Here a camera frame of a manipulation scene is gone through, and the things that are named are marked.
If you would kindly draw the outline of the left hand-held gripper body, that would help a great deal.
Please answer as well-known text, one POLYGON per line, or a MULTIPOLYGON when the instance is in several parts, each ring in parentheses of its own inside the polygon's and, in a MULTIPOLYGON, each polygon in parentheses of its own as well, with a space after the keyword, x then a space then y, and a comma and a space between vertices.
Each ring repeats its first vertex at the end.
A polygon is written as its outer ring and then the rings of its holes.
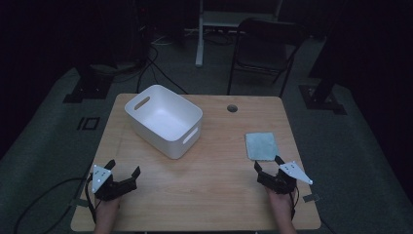
POLYGON ((86 186, 87 194, 92 192, 97 199, 111 201, 137 188, 136 181, 132 182, 131 177, 122 181, 114 181, 112 170, 105 169, 105 166, 93 165, 90 175, 92 187, 86 186))

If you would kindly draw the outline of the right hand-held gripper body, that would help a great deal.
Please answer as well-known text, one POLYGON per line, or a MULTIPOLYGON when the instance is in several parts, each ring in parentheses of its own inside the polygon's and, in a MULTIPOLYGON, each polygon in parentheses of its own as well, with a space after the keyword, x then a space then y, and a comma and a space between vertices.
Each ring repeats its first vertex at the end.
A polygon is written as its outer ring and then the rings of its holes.
POLYGON ((263 169, 260 175, 257 174, 258 183, 261 183, 278 194, 292 193, 297 186, 298 180, 308 184, 313 183, 295 161, 280 165, 276 175, 267 174, 263 169))

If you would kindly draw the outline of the light blue cloth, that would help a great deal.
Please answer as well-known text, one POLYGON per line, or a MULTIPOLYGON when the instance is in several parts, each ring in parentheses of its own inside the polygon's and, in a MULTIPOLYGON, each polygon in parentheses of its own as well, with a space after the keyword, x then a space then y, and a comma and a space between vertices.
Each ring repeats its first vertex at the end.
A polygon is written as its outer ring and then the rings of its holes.
POLYGON ((273 133, 248 133, 245 135, 245 147, 250 160, 274 161, 280 155, 273 133))

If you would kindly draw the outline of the white plastic bin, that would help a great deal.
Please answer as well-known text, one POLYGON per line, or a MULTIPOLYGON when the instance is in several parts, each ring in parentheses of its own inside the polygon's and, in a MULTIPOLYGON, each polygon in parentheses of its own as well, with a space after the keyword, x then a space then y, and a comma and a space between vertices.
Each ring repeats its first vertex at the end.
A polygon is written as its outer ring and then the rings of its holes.
POLYGON ((161 85, 137 94, 125 111, 135 133, 170 159, 181 158, 201 134, 202 109, 161 85))

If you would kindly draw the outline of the person's right hand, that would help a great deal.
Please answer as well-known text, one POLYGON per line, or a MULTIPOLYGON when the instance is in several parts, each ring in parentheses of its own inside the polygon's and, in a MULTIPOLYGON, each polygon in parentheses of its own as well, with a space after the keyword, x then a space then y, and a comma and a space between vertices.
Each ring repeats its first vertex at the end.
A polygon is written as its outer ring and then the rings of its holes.
POLYGON ((291 218, 293 205, 290 196, 287 194, 278 194, 269 188, 266 189, 266 192, 269 196, 274 216, 276 218, 291 218))

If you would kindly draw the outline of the person's left hand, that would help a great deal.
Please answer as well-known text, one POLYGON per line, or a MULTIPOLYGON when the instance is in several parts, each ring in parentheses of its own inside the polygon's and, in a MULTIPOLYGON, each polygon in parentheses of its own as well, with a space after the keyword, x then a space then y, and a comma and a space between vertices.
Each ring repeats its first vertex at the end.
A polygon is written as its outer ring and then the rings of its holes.
POLYGON ((95 213, 97 220, 113 219, 120 209, 121 198, 111 201, 95 200, 95 213))

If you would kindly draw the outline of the black stand base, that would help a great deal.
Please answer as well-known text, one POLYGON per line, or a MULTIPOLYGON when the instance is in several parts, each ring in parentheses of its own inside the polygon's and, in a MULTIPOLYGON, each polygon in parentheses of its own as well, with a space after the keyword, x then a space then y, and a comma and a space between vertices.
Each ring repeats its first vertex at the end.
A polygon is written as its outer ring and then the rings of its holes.
POLYGON ((67 94, 64 103, 81 103, 84 99, 106 99, 114 76, 99 74, 89 65, 76 66, 79 80, 71 94, 67 94))
POLYGON ((300 85, 299 91, 308 109, 330 110, 336 115, 347 114, 344 105, 332 93, 327 95, 320 88, 309 85, 300 85))

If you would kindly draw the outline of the grey floor mat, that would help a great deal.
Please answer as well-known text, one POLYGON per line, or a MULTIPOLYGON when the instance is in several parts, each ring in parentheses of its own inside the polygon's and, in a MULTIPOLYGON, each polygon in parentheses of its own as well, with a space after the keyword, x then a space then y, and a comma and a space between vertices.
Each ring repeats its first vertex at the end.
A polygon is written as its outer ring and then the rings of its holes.
MULTIPOLYGON (((305 169, 314 180, 323 225, 306 234, 413 234, 411 204, 365 122, 351 92, 333 94, 347 111, 308 109, 300 85, 321 48, 311 39, 299 50, 282 97, 305 169)), ((190 94, 223 95, 232 49, 207 45, 204 65, 193 58, 196 43, 162 45, 156 65, 142 76, 115 79, 106 99, 64 103, 79 77, 69 70, 48 89, 37 112, 0 160, 0 234, 73 234, 69 206, 94 157, 103 129, 81 130, 84 117, 105 122, 114 98, 154 82, 190 94)))

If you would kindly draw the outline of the black folding chair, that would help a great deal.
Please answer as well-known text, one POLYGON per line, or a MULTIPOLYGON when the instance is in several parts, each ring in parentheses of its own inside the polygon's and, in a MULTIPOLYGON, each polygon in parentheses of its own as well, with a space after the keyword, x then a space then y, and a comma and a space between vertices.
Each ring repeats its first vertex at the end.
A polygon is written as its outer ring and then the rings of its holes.
POLYGON ((298 23, 244 19, 237 27, 226 94, 231 94, 235 70, 251 70, 274 74, 273 82, 284 73, 279 94, 281 98, 295 55, 308 38, 307 30, 298 23))

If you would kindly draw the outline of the white metal desk frame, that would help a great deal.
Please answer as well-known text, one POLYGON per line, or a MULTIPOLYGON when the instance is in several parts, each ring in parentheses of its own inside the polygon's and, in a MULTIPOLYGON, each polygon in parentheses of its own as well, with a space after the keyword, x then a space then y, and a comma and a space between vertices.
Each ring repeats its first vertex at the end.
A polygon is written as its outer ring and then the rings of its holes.
POLYGON ((204 0, 199 0, 198 16, 198 45, 195 56, 195 66, 202 67, 204 63, 204 34, 205 26, 212 27, 230 27, 236 28, 243 20, 247 18, 263 18, 265 20, 278 20, 283 0, 276 0, 276 6, 271 14, 261 13, 236 13, 206 11, 204 9, 204 0))

